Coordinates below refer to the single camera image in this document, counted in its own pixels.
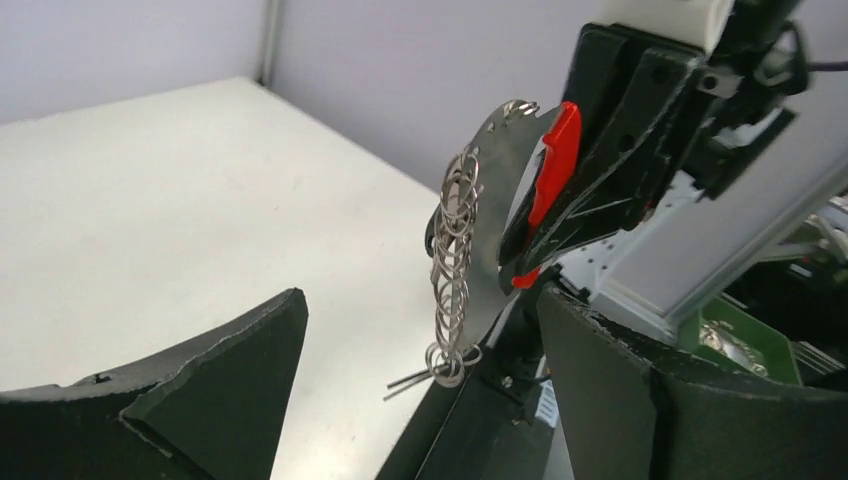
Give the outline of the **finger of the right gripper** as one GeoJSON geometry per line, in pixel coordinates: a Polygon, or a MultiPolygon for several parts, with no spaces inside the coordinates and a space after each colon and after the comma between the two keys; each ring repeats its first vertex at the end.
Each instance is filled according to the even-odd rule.
{"type": "Polygon", "coordinates": [[[619,24],[585,25],[540,172],[501,242],[505,293],[561,254],[634,229],[683,167],[703,119],[700,49],[619,24]]]}

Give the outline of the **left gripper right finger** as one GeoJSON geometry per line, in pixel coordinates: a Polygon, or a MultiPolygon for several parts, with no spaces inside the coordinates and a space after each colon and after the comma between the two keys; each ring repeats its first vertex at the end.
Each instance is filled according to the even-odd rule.
{"type": "Polygon", "coordinates": [[[604,318],[536,303],[578,479],[843,479],[847,396],[736,373],[604,318]]]}

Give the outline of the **grey red keyring holder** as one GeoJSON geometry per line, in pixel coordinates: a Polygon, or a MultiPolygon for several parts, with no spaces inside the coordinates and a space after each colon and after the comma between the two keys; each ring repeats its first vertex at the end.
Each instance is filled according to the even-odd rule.
{"type": "Polygon", "coordinates": [[[388,384],[393,398],[432,379],[455,388],[482,358],[486,336],[508,297],[500,283],[501,242],[513,200],[539,141],[552,158],[540,170],[521,224],[535,231],[574,171],[582,118],[573,102],[544,114],[537,103],[497,107],[449,162],[425,235],[432,259],[435,340],[424,370],[388,384]]]}

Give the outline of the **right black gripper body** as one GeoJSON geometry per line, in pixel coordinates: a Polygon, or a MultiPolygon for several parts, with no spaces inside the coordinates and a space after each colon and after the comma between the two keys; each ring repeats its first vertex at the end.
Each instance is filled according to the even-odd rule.
{"type": "Polygon", "coordinates": [[[720,197],[795,119],[786,98],[810,83],[796,1],[736,1],[681,113],[676,165],[703,197],[720,197]]]}

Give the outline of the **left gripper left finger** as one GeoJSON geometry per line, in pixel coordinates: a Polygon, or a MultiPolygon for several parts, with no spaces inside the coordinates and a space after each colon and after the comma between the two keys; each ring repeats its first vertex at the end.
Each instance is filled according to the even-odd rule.
{"type": "Polygon", "coordinates": [[[75,384],[3,392],[2,477],[269,478],[308,316],[292,288],[75,384]]]}

